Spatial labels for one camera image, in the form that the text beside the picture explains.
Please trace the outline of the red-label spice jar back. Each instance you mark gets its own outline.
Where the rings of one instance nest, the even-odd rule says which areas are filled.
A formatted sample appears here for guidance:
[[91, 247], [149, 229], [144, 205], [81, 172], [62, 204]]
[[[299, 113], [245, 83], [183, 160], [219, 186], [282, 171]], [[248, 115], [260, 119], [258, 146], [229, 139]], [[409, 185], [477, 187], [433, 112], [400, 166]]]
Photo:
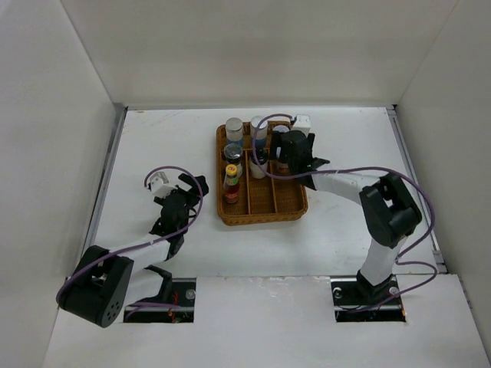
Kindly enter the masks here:
[[283, 125], [283, 124], [279, 124], [277, 126], [274, 126], [272, 129], [273, 134], [283, 134], [283, 133], [287, 133], [289, 131], [290, 131], [290, 127]]

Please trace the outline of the red-label spice jar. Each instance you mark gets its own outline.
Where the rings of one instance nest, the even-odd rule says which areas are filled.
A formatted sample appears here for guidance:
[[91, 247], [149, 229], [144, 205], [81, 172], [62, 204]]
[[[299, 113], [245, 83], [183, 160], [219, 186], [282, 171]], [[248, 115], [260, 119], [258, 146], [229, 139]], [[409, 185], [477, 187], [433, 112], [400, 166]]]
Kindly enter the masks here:
[[283, 133], [287, 133], [289, 131], [290, 131], [290, 127], [283, 125], [283, 124], [279, 124], [277, 126], [274, 126], [272, 129], [273, 134], [283, 134]]
[[276, 162], [276, 169], [278, 173], [282, 176], [288, 176], [290, 174], [289, 166], [287, 161], [282, 161], [280, 159]]

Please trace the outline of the white-lid blue-label shaker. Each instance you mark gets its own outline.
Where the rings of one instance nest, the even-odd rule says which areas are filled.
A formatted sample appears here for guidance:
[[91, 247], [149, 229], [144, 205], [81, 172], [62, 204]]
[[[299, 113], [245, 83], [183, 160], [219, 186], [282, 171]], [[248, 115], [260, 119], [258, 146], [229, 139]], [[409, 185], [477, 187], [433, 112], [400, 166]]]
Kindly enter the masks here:
[[269, 123], [265, 120], [262, 123], [262, 116], [254, 116], [250, 121], [250, 136], [255, 138], [255, 147], [264, 148], [267, 144]]

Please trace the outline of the black-cap white bottle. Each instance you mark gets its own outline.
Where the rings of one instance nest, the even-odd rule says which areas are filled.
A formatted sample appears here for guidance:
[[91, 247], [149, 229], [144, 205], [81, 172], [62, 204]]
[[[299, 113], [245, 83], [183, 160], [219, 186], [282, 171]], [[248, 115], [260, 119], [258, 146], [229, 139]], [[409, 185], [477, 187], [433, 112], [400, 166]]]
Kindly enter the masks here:
[[249, 169], [252, 177], [263, 179], [266, 177], [268, 170], [269, 155], [263, 147], [256, 148], [250, 154]]

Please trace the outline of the silver-lid spice jar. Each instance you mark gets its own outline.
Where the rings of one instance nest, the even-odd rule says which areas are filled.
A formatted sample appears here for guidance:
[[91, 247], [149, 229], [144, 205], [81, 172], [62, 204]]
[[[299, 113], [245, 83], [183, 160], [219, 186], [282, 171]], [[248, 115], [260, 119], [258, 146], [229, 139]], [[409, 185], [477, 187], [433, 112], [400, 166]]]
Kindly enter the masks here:
[[234, 143], [240, 147], [243, 147], [243, 122], [237, 117], [231, 117], [226, 121], [225, 128], [227, 143]]

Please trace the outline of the yellow-cap hot sauce bottle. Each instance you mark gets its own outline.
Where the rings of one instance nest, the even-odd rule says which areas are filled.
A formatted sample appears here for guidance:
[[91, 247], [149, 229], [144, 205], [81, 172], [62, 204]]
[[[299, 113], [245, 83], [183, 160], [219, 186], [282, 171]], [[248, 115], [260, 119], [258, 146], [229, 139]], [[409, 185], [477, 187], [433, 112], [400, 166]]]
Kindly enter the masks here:
[[239, 199], [239, 171], [236, 165], [228, 164], [223, 183], [225, 201], [229, 204], [236, 203]]

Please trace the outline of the black-top salt grinder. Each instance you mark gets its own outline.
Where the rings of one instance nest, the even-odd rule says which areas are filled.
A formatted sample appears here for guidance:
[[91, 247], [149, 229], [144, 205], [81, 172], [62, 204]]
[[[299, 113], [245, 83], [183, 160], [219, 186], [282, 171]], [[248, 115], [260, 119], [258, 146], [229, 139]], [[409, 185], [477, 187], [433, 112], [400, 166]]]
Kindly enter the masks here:
[[237, 143], [229, 143], [223, 149], [226, 165], [235, 165], [239, 178], [242, 176], [242, 154], [243, 149]]

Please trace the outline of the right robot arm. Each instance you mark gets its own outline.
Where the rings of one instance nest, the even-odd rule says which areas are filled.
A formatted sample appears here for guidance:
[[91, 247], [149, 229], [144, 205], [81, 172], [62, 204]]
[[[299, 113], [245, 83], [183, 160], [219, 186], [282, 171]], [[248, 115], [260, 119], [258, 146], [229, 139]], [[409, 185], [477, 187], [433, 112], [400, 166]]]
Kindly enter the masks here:
[[389, 172], [377, 178], [357, 173], [321, 173], [328, 164], [315, 158], [315, 135], [298, 130], [272, 134], [270, 159], [288, 166], [288, 173], [301, 185], [330, 192], [358, 204], [371, 235], [365, 262], [357, 273], [356, 294], [364, 303], [374, 303], [384, 293], [397, 253], [422, 220], [421, 212], [402, 178]]

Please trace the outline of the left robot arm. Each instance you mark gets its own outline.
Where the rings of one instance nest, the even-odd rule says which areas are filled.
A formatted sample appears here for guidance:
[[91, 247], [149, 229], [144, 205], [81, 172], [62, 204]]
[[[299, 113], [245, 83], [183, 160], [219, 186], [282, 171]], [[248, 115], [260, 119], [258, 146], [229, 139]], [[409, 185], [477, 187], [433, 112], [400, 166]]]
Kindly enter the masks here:
[[160, 206], [151, 230], [141, 240], [114, 250], [87, 248], [56, 296], [60, 309], [103, 328], [118, 317], [126, 322], [193, 320], [195, 281], [175, 279], [159, 264], [181, 249], [209, 187], [204, 176], [184, 172], [178, 179], [189, 187], [170, 185], [164, 172], [145, 180]]

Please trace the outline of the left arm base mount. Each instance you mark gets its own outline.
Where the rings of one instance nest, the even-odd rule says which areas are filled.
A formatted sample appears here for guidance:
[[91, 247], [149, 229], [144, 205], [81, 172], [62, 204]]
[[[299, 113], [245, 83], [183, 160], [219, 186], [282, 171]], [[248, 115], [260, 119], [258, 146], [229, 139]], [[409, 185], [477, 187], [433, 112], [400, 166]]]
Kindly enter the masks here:
[[194, 321], [197, 282], [175, 278], [157, 266], [138, 271], [124, 300], [127, 324], [189, 324]]

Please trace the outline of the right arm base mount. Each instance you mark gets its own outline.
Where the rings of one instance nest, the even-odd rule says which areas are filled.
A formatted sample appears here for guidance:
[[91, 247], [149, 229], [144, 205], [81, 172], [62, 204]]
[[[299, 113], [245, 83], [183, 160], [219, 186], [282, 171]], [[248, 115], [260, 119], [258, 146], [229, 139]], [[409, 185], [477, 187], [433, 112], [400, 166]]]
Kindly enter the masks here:
[[334, 317], [338, 323], [406, 322], [394, 275], [378, 286], [355, 277], [332, 278]]

